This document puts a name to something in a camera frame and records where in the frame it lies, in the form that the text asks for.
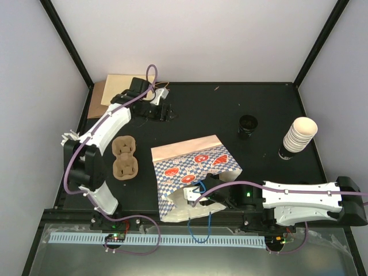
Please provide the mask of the blue checkered paper bag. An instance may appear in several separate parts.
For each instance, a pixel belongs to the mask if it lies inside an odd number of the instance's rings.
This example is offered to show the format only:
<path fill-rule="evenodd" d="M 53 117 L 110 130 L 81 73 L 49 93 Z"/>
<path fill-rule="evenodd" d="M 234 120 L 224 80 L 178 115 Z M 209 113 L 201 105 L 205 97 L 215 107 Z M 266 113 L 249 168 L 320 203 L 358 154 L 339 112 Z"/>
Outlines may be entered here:
<path fill-rule="evenodd" d="M 181 223 L 211 217 L 225 205 L 203 198 L 189 205 L 185 187 L 199 186 L 201 194 L 212 188 L 207 176 L 223 182 L 234 181 L 242 168 L 215 135 L 151 148 L 157 188 L 159 217 L 164 223 Z"/>

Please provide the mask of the brown pulp cup carrier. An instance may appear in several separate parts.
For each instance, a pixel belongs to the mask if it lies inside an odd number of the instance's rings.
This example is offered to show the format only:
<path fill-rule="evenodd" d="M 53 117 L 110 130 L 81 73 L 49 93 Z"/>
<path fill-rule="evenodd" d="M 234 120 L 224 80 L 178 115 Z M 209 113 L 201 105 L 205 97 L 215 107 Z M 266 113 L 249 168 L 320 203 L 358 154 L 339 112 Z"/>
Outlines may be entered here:
<path fill-rule="evenodd" d="M 134 157 L 136 140 L 132 136 L 119 136 L 112 141 L 113 176 L 119 181 L 134 178 L 138 171 L 138 161 Z"/>

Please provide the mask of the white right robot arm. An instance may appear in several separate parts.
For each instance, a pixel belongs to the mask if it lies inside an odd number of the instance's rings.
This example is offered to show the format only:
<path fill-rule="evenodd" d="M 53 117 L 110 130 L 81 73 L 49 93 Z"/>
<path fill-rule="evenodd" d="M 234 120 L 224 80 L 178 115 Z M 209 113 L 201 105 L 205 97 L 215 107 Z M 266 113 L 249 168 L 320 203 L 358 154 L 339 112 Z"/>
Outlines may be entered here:
<path fill-rule="evenodd" d="M 249 181 L 221 183 L 194 201 L 209 199 L 214 192 L 232 186 L 252 186 L 262 192 L 263 208 L 273 209 L 261 218 L 262 227 L 274 232 L 280 226 L 300 222 L 336 220 L 348 226 L 366 226 L 367 217 L 362 197 L 367 193 L 349 177 L 338 177 L 334 182 L 316 185 L 280 184 L 265 181 L 260 185 Z"/>

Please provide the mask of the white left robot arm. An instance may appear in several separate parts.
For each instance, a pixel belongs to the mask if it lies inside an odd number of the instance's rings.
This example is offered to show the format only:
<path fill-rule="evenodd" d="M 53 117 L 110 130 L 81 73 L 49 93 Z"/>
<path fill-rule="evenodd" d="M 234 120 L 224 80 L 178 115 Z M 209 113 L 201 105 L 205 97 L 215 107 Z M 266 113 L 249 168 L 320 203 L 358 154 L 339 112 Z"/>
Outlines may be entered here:
<path fill-rule="evenodd" d="M 154 121 L 171 119 L 172 108 L 164 103 L 168 93 L 165 87 L 156 88 L 155 81 L 134 77 L 128 89 L 111 99 L 106 112 L 89 131 L 63 137 L 64 190 L 87 197 L 94 209 L 104 214 L 103 222 L 110 229 L 122 226 L 124 216 L 117 211 L 118 199 L 106 183 L 104 152 L 132 116 Z"/>

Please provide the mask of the light tan paper bag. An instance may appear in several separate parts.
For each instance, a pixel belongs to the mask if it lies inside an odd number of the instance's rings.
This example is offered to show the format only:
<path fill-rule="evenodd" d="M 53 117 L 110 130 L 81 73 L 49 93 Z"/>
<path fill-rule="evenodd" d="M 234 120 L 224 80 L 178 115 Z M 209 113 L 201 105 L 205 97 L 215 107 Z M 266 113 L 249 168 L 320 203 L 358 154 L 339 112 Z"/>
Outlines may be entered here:
<path fill-rule="evenodd" d="M 105 87 L 103 90 L 103 95 L 101 99 L 101 105 L 109 106 L 110 101 L 114 96 L 117 94 L 121 94 L 124 90 L 128 89 L 131 85 L 131 81 L 133 77 L 145 79 L 145 75 L 113 75 L 110 74 L 107 76 Z M 148 76 L 148 80 L 152 82 L 154 79 L 153 75 Z M 167 87 L 169 82 L 156 82 L 155 89 L 158 89 L 159 87 Z M 148 94 L 143 98 L 144 100 L 152 100 L 154 98 L 153 92 L 148 92 Z"/>

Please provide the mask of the brown kraft paper bag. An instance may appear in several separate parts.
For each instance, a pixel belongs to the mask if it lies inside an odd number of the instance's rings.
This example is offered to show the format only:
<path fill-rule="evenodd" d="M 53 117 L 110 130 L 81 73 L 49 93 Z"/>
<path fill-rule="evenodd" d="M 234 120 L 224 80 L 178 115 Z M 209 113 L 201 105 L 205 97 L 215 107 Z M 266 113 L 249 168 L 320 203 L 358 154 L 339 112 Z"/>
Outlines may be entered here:
<path fill-rule="evenodd" d="M 106 81 L 100 81 L 94 84 L 90 106 L 87 114 L 88 119 L 100 118 L 108 109 L 106 105 L 102 105 L 102 96 L 104 94 Z"/>

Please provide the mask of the stack of black lids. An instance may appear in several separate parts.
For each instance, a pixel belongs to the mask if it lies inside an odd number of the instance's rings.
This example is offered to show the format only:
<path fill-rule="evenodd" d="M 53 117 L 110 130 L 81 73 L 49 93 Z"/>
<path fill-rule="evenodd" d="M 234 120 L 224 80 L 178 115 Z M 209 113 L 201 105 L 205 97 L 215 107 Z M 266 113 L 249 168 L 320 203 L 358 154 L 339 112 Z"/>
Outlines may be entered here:
<path fill-rule="evenodd" d="M 242 140 L 250 138 L 257 126 L 258 121 L 254 116 L 249 114 L 241 116 L 239 118 L 238 137 Z"/>

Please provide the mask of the white wrapped stirrers bundle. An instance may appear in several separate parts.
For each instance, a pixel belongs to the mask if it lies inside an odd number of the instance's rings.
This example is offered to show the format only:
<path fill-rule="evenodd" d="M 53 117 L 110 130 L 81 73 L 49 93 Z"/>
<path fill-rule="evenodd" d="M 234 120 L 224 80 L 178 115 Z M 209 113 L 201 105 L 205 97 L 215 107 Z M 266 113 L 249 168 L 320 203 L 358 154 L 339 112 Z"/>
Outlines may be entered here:
<path fill-rule="evenodd" d="M 63 147 L 68 140 L 76 141 L 78 139 L 79 139 L 79 133 L 76 133 L 73 130 L 70 130 L 69 132 L 65 132 L 62 134 L 62 141 L 60 144 Z"/>

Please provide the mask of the stack of white paper cups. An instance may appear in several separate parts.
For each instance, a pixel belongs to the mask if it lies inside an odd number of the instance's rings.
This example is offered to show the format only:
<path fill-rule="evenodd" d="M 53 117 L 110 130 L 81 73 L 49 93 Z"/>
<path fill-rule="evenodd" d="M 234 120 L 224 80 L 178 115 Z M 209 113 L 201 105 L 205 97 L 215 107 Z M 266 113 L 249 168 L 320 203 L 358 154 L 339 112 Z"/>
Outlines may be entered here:
<path fill-rule="evenodd" d="M 311 118 L 296 118 L 283 138 L 278 151 L 279 157 L 283 160 L 290 160 L 307 147 L 317 131 L 318 126 Z"/>

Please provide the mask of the small electronics board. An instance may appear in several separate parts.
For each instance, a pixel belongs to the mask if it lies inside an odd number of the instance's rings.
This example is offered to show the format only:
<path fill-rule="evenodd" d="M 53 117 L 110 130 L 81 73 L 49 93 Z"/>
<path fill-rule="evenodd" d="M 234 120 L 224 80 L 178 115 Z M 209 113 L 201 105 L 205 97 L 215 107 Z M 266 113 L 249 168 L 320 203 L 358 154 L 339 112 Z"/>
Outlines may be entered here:
<path fill-rule="evenodd" d="M 123 242 L 125 237 L 125 233 L 111 233 L 105 237 L 105 242 Z"/>

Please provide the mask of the black corner frame post left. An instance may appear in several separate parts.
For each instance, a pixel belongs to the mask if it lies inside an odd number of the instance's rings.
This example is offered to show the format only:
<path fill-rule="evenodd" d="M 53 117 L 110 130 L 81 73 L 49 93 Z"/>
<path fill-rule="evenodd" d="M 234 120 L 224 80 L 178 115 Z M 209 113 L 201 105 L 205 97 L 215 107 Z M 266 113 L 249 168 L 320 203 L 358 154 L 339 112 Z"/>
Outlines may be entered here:
<path fill-rule="evenodd" d="M 78 69 L 81 77 L 83 78 L 85 84 L 88 88 L 90 88 L 94 82 L 90 77 L 70 35 L 67 32 L 66 27 L 64 26 L 62 19 L 60 18 L 56 8 L 54 7 L 51 0 L 39 0 L 41 3 L 44 11 L 46 12 L 48 18 L 50 19 L 53 27 L 55 28 L 56 32 L 58 33 L 61 41 L 63 42 L 67 52 L 69 53 L 70 57 L 72 58 L 76 68 Z"/>

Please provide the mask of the black corner frame post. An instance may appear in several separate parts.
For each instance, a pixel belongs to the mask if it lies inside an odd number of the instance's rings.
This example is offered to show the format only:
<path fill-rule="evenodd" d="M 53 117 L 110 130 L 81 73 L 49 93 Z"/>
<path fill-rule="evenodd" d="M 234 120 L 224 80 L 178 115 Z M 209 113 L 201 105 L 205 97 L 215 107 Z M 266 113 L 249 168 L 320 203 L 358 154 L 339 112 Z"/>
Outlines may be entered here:
<path fill-rule="evenodd" d="M 56 8 L 54 7 L 51 0 L 39 0 L 41 3 L 44 11 L 46 12 L 48 18 L 50 19 L 53 27 L 55 28 L 56 32 L 58 33 L 61 41 L 63 42 L 67 52 L 69 53 L 70 57 L 72 58 L 76 68 L 78 69 L 81 77 L 83 78 L 85 84 L 88 88 L 90 88 L 94 82 L 90 77 L 70 35 L 67 32 L 66 27 L 64 26 L 62 19 L 60 18 Z"/>
<path fill-rule="evenodd" d="M 349 0 L 338 0 L 336 1 L 332 11 L 330 12 L 324 26 L 322 27 L 315 43 L 313 44 L 310 52 L 308 53 L 301 69 L 299 70 L 293 86 L 299 88 L 307 76 L 309 70 L 311 69 L 314 61 L 318 57 L 321 49 L 323 48 L 325 42 L 329 38 L 331 32 L 333 31 L 335 25 L 339 21 L 339 18 L 343 14 L 345 8 L 347 7 Z"/>

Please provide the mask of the black corner frame post right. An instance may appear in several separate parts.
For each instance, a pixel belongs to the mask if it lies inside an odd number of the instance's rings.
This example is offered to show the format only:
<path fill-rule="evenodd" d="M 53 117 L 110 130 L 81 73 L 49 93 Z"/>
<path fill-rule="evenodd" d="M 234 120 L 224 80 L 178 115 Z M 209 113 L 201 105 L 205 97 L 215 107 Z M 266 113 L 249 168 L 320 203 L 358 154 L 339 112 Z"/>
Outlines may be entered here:
<path fill-rule="evenodd" d="M 336 1 L 332 11 L 330 12 L 324 26 L 322 27 L 315 43 L 313 44 L 310 52 L 308 53 L 301 69 L 299 70 L 293 86 L 299 88 L 307 76 L 309 70 L 311 69 L 314 61 L 318 57 L 321 49 L 323 48 L 325 42 L 329 38 L 331 32 L 333 31 L 335 25 L 339 21 L 339 18 L 343 14 L 345 8 L 347 7 L 349 0 L 338 0 Z"/>

